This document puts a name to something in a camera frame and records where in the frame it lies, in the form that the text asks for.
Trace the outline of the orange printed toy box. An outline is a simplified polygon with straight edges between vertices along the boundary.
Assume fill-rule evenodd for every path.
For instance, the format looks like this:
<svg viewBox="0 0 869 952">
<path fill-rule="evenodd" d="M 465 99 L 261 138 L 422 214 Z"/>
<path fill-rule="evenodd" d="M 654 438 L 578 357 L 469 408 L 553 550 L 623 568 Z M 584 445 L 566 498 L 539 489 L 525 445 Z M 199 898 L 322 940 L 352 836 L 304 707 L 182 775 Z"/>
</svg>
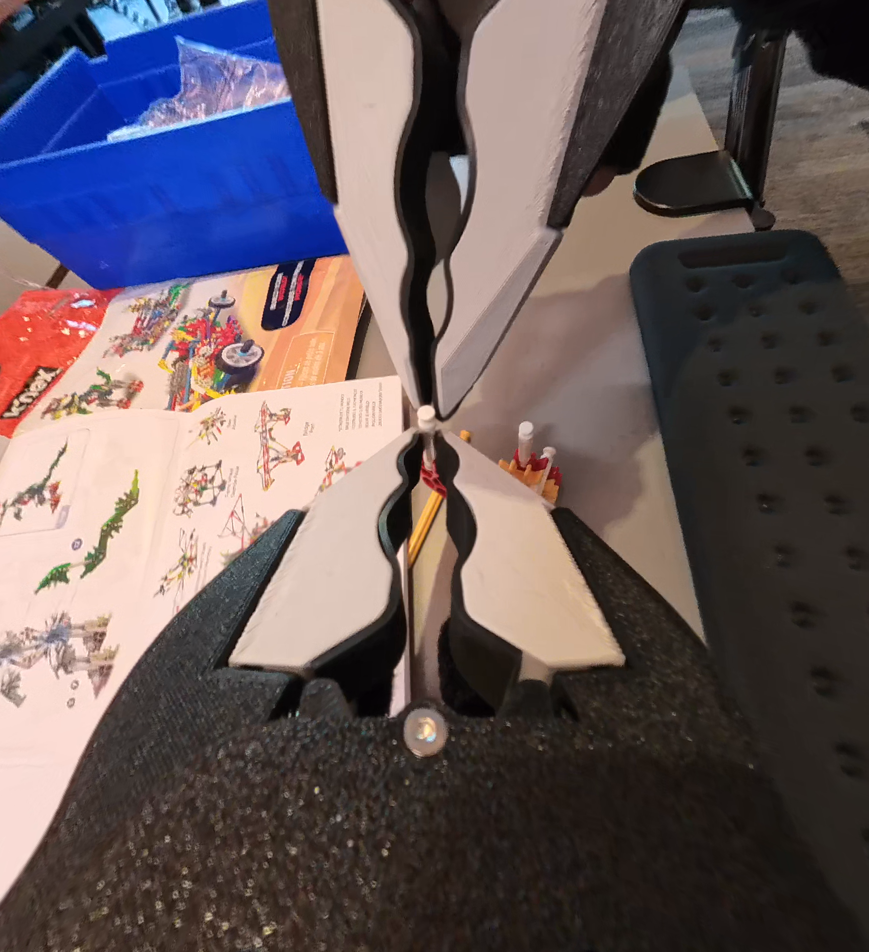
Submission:
<svg viewBox="0 0 869 952">
<path fill-rule="evenodd" d="M 0 436 L 344 381 L 366 306 L 348 256 L 122 291 L 23 292 L 0 315 Z"/>
</svg>

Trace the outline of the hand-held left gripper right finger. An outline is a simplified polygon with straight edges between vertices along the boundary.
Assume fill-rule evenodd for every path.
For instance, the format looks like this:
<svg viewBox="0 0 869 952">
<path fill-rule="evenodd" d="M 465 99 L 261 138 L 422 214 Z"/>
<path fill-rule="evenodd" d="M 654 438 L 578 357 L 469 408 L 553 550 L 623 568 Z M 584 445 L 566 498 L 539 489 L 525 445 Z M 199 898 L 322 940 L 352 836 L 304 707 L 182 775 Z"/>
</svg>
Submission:
<svg viewBox="0 0 869 952">
<path fill-rule="evenodd" d="M 455 618 L 546 667 L 623 666 L 623 651 L 540 497 L 452 433 L 440 436 L 440 472 L 456 550 Z"/>
</svg>

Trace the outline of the black stand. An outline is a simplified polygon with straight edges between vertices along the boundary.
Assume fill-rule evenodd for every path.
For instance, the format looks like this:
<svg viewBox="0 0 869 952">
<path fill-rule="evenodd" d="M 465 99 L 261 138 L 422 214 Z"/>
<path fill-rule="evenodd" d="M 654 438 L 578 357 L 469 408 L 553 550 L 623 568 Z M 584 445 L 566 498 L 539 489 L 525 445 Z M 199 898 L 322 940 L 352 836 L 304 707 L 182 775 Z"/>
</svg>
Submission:
<svg viewBox="0 0 869 952">
<path fill-rule="evenodd" d="M 669 218 L 741 209 L 757 232 L 774 226 L 764 191 L 789 33 L 739 28 L 724 148 L 644 168 L 633 187 L 641 208 Z"/>
</svg>

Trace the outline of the black dotted mat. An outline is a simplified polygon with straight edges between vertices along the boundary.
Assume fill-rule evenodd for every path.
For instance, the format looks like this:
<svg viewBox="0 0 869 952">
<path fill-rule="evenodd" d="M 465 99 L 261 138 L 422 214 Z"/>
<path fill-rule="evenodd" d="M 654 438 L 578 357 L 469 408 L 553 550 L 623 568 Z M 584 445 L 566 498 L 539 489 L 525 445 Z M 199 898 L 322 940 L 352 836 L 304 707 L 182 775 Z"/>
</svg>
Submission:
<svg viewBox="0 0 869 952">
<path fill-rule="evenodd" d="M 629 274 L 704 632 L 869 949 L 869 325 L 809 232 Z"/>
</svg>

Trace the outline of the yellow toy rod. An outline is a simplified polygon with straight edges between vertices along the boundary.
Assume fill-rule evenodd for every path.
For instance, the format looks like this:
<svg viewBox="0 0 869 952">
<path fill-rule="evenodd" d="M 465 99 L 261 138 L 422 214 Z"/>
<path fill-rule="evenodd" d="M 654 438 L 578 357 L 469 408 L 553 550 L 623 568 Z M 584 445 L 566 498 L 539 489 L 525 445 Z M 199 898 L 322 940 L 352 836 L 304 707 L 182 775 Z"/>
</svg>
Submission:
<svg viewBox="0 0 869 952">
<path fill-rule="evenodd" d="M 408 542 L 408 568 L 413 568 L 415 566 L 417 558 L 424 546 L 424 542 L 429 535 L 443 501 L 444 500 L 441 500 L 441 498 L 430 492 L 428 500 L 421 510 L 421 515 L 413 528 L 412 535 Z"/>
</svg>

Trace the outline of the red yellow connector assembly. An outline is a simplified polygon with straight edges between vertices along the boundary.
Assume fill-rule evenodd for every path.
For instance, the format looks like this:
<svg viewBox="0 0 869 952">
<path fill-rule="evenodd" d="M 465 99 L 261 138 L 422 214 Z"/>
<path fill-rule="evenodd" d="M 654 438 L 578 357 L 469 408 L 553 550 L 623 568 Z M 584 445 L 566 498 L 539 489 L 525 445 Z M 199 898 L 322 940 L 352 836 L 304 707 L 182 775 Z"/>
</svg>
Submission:
<svg viewBox="0 0 869 952">
<path fill-rule="evenodd" d="M 534 457 L 535 459 L 537 459 L 537 458 L 543 458 L 543 456 L 540 456 L 540 457 L 537 456 L 536 453 L 533 453 L 533 457 Z M 517 480 L 518 482 L 520 482 L 521 484 L 523 484 L 524 487 L 526 487 L 529 491 L 532 491 L 531 489 L 529 489 L 529 488 L 525 485 L 525 482 L 524 482 L 524 479 L 525 479 L 525 470 L 520 470 L 520 469 L 517 467 L 517 464 L 516 464 L 516 461 L 515 461 L 515 457 L 514 457 L 511 461 L 500 460 L 500 461 L 498 462 L 498 465 L 500 466 L 500 469 L 501 469 L 501 470 L 503 470 L 503 471 L 509 473 L 510 475 L 512 475 L 512 477 L 513 477 L 515 480 Z M 557 499 L 556 499 L 556 501 L 553 502 L 553 503 L 551 503 L 551 502 L 548 502 L 546 499 L 544 499 L 541 495 L 537 495 L 537 494 L 535 494 L 535 495 L 536 495 L 538 498 L 540 498 L 548 508 L 554 507 L 554 506 L 557 504 L 558 498 L 559 498 L 559 496 L 558 496 Z"/>
</svg>

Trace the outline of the blue plastic bin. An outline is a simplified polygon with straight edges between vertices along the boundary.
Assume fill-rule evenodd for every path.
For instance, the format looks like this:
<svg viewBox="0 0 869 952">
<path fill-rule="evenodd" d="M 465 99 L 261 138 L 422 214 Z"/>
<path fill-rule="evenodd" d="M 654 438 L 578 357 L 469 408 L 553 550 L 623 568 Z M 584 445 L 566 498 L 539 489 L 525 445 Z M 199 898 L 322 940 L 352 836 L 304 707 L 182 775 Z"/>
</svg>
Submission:
<svg viewBox="0 0 869 952">
<path fill-rule="evenodd" d="M 178 38 L 279 60 L 265 2 L 66 54 L 0 118 L 0 219 L 105 290 L 344 254 L 290 101 L 108 139 L 179 91 Z"/>
</svg>

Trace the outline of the clear plastic bag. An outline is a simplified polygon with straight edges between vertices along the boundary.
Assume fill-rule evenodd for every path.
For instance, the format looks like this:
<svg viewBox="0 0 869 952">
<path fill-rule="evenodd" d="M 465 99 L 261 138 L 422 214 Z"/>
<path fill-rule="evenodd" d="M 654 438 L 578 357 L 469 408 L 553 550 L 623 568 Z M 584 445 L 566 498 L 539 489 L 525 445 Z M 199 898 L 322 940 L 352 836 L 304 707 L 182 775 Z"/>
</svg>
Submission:
<svg viewBox="0 0 869 952">
<path fill-rule="evenodd" d="M 282 65 L 222 51 L 181 36 L 176 37 L 176 42 L 179 92 L 151 102 L 135 124 L 110 132 L 108 142 L 193 126 L 292 100 Z"/>
</svg>

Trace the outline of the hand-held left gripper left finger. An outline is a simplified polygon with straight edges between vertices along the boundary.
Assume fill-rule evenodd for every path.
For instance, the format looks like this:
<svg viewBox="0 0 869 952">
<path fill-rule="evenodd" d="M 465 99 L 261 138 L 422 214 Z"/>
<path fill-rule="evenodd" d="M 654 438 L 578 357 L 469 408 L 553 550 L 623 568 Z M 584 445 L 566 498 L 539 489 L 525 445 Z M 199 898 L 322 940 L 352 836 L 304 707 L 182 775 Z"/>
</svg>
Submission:
<svg viewBox="0 0 869 952">
<path fill-rule="evenodd" d="M 369 637 L 393 636 L 402 586 L 399 552 L 412 530 L 421 435 L 406 430 L 319 494 L 230 655 L 231 667 L 325 670 Z"/>
</svg>

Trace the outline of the white printed instruction booklet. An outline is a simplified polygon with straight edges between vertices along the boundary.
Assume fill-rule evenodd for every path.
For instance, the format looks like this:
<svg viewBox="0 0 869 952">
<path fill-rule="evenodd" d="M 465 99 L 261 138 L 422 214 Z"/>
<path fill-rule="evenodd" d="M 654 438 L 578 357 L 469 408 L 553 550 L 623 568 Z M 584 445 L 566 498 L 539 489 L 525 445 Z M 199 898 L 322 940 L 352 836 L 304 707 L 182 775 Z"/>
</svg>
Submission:
<svg viewBox="0 0 869 952">
<path fill-rule="evenodd" d="M 394 376 L 93 411 L 0 440 L 0 879 L 172 616 L 404 429 Z"/>
</svg>

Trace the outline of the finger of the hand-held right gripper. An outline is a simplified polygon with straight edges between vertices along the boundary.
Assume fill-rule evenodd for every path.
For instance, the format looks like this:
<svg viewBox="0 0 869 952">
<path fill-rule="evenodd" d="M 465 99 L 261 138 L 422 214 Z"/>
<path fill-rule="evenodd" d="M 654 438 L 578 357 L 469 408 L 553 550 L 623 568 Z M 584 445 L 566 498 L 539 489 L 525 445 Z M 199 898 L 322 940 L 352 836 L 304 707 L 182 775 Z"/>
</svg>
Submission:
<svg viewBox="0 0 869 952">
<path fill-rule="evenodd" d="M 466 41 L 458 94 L 472 178 L 433 358 L 443 420 L 490 363 L 561 240 L 548 220 L 605 11 L 595 1 L 495 2 Z"/>
<path fill-rule="evenodd" d="M 415 408 L 432 397 L 423 278 L 433 251 L 419 218 L 424 184 L 404 173 L 417 120 L 421 47 L 406 7 L 315 3 L 333 157 L 335 219 L 393 367 Z"/>
</svg>

